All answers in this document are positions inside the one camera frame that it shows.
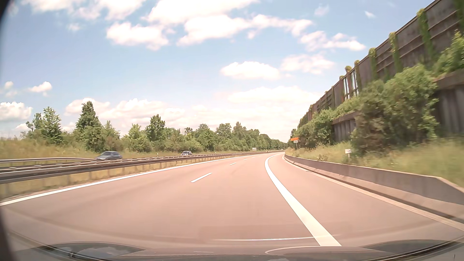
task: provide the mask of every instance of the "climbing plant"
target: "climbing plant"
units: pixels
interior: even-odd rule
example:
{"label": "climbing plant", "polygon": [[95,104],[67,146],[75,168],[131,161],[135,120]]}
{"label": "climbing plant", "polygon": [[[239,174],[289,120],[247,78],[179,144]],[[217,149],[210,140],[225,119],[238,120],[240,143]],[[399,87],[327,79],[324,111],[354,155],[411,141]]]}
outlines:
{"label": "climbing plant", "polygon": [[358,90],[362,89],[361,86],[361,73],[359,72],[359,60],[354,61],[354,71],[356,73],[356,85]]}
{"label": "climbing plant", "polygon": [[371,71],[372,71],[372,79],[377,80],[378,75],[377,75],[377,61],[375,60],[377,58],[377,52],[375,48],[369,49],[369,59],[371,61]]}
{"label": "climbing plant", "polygon": [[432,44],[432,37],[429,32],[429,22],[427,21],[427,16],[424,12],[424,9],[421,8],[417,12],[417,21],[419,22],[419,32],[422,36],[422,42],[425,46],[425,52],[427,53],[429,59],[429,65],[431,65],[436,60],[435,49]]}
{"label": "climbing plant", "polygon": [[462,0],[454,0],[454,6],[456,7],[456,15],[459,19],[461,31],[464,32],[464,2]]}
{"label": "climbing plant", "polygon": [[401,64],[400,60],[400,51],[398,48],[398,36],[396,35],[395,32],[391,32],[388,36],[388,39],[390,40],[390,46],[392,47],[392,56],[393,56],[393,62],[395,64],[395,71],[396,73],[402,72],[403,71],[403,65]]}

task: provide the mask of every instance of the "sign post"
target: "sign post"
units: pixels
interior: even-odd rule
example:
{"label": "sign post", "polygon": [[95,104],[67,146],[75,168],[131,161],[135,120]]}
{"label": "sign post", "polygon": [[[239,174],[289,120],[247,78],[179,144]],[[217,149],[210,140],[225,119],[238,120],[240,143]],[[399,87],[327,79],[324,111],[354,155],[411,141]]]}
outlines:
{"label": "sign post", "polygon": [[350,159],[351,149],[345,149],[345,154],[348,154],[348,159]]}

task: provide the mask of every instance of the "car hood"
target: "car hood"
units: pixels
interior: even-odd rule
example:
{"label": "car hood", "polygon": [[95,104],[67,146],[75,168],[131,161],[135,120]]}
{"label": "car hood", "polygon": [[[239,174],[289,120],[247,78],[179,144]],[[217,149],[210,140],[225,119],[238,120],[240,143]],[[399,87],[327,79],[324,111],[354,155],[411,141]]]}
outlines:
{"label": "car hood", "polygon": [[294,246],[271,249],[256,246],[145,249],[107,242],[70,242],[20,250],[15,254],[22,261],[36,261],[42,258],[106,261],[380,261],[430,257],[462,247],[461,242],[440,240],[392,241],[356,248]]}

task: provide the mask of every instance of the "concrete barrier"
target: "concrete barrier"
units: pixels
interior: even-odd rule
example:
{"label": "concrete barrier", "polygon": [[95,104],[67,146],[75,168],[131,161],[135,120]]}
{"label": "concrete barrier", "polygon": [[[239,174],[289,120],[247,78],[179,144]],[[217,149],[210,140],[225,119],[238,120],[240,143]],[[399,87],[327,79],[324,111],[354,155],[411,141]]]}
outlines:
{"label": "concrete barrier", "polygon": [[289,155],[284,158],[323,176],[464,223],[464,188],[444,178]]}
{"label": "concrete barrier", "polygon": [[147,172],[151,170],[159,170],[174,166],[192,164],[196,162],[204,162],[215,160],[219,158],[228,158],[228,157],[236,157],[236,155],[231,156],[221,156],[221,157],[209,157],[209,158],[202,158],[202,159],[185,159],[185,160],[178,160],[178,161],[171,161],[171,162],[162,162],[162,163],[152,163],[146,165],[138,165],[138,166],[129,166],[129,167],[122,167],[117,169],[109,169],[109,170],[96,170],[96,171],[89,171],[89,172],[82,172],[70,175],[62,175],[62,176],[55,176],[55,177],[47,177],[47,178],[40,178],[40,179],[32,179],[26,181],[19,181],[13,183],[5,183],[0,184],[0,199],[9,198],[16,195],[23,195],[28,193],[34,193],[43,191],[46,189],[55,189],[65,186],[89,183],[97,180],[103,180],[111,177],[116,176],[125,176],[140,172]]}

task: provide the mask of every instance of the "asphalt road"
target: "asphalt road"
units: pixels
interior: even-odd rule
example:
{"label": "asphalt road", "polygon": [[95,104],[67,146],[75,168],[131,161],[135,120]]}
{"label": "asphalt road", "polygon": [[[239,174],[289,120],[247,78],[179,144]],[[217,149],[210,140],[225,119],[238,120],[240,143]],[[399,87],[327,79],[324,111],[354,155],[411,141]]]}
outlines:
{"label": "asphalt road", "polygon": [[322,178],[283,159],[251,155],[174,167],[1,206],[18,236],[42,244],[103,241],[141,248],[359,247],[454,240],[462,228]]}

